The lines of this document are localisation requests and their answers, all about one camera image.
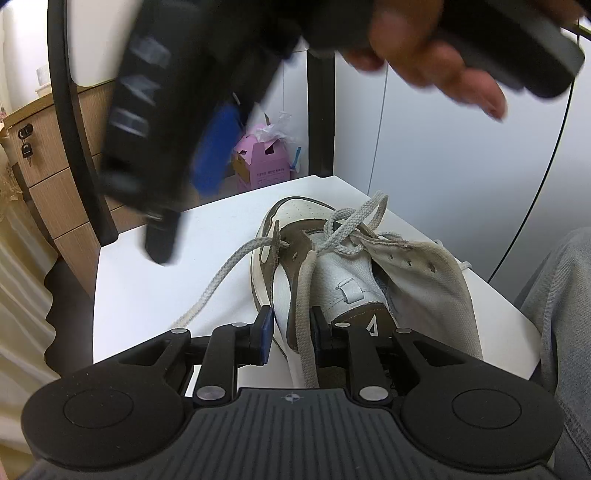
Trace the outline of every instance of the finger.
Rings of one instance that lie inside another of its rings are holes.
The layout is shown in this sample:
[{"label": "finger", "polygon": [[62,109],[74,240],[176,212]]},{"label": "finger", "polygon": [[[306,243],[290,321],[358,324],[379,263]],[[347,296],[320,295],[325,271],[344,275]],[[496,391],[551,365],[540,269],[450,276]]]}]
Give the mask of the finger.
[{"label": "finger", "polygon": [[437,87],[457,78],[465,69],[459,52],[444,41],[432,41],[418,56],[417,70]]},{"label": "finger", "polygon": [[560,25],[575,22],[584,15],[584,10],[573,0],[534,0],[534,3]]},{"label": "finger", "polygon": [[507,113],[503,91],[496,80],[482,70],[465,69],[440,89],[458,103],[477,105],[495,120],[502,120]]},{"label": "finger", "polygon": [[402,80],[416,88],[427,88],[433,85],[433,82],[425,78],[425,75],[419,72],[416,68],[400,66],[394,69],[394,71],[398,73]]},{"label": "finger", "polygon": [[349,50],[343,53],[345,61],[364,72],[375,72],[384,66],[384,61],[369,50]]},{"label": "finger", "polygon": [[443,0],[385,0],[369,29],[373,50],[391,65],[414,61],[435,29],[442,7]]}]

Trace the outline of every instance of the white table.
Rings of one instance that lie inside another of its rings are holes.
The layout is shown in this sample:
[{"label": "white table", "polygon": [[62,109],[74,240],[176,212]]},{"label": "white table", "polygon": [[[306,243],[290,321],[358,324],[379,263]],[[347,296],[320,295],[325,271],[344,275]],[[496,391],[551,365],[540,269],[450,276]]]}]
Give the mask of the white table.
[{"label": "white table", "polygon": [[[197,301],[227,258],[256,235],[268,209],[283,197],[294,195],[312,197],[336,209],[357,208],[368,199],[337,177],[306,177],[186,212],[172,264],[157,265],[147,258],[142,228],[122,233],[114,244],[103,247],[95,295],[95,362],[167,330]],[[389,207],[396,210],[396,205]],[[409,240],[427,240],[390,211],[384,215],[380,230],[398,232]],[[226,277],[193,320],[193,336],[209,335],[215,327],[227,323],[254,321],[248,258]],[[540,358],[536,328],[473,271],[464,271],[464,276],[472,295],[484,360],[529,378]],[[287,364],[275,348],[267,366],[239,370],[239,385],[291,387]]]}]

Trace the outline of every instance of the sneaker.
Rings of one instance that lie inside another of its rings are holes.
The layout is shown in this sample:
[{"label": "sneaker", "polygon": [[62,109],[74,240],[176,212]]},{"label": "sneaker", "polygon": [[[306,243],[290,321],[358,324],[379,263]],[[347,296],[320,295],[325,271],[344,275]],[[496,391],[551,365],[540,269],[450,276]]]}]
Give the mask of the sneaker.
[{"label": "sneaker", "polygon": [[472,300],[460,266],[436,243],[376,234],[387,199],[378,192],[358,210],[335,210],[305,197],[277,202],[256,238],[228,259],[199,302],[173,327],[186,326],[233,266],[252,252],[255,304],[270,304],[275,310],[274,339],[296,388],[319,387],[311,306],[321,307],[328,323],[361,325],[374,336],[391,336],[395,328],[408,327],[481,359]]}]

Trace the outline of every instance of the shoe logo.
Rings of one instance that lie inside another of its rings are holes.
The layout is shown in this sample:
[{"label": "shoe logo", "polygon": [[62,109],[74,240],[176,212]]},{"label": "shoe logo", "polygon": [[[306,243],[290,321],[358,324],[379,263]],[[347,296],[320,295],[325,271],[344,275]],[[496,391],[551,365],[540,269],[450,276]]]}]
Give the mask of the shoe logo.
[{"label": "shoe logo", "polygon": [[369,325],[367,326],[367,331],[372,337],[377,337],[378,335],[378,319],[375,317],[371,319]]}]

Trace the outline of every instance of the jeans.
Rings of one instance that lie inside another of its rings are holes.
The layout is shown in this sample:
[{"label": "jeans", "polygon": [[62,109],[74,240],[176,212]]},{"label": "jeans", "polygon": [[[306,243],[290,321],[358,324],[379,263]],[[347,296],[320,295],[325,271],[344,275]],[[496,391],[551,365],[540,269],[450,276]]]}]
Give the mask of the jeans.
[{"label": "jeans", "polygon": [[562,480],[591,480],[591,228],[568,234],[515,302],[541,334],[541,384],[564,411]]}]

